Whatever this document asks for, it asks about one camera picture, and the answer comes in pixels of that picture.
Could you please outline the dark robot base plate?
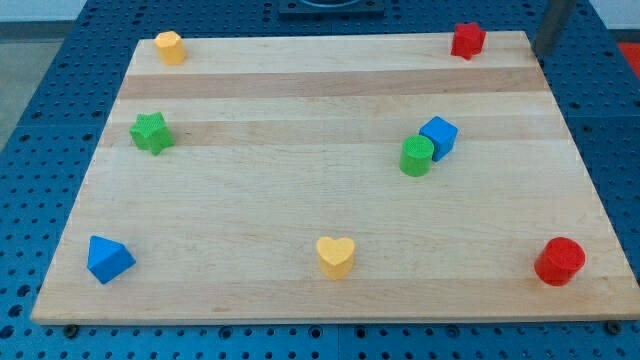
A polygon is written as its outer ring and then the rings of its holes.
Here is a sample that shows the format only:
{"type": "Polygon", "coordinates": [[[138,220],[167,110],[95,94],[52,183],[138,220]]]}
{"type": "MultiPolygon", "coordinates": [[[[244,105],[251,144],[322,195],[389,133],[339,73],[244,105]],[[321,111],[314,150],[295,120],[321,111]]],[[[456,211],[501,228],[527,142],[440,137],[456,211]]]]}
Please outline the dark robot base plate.
{"type": "Polygon", "coordinates": [[[385,0],[277,0],[274,4],[283,16],[380,15],[385,0]]]}

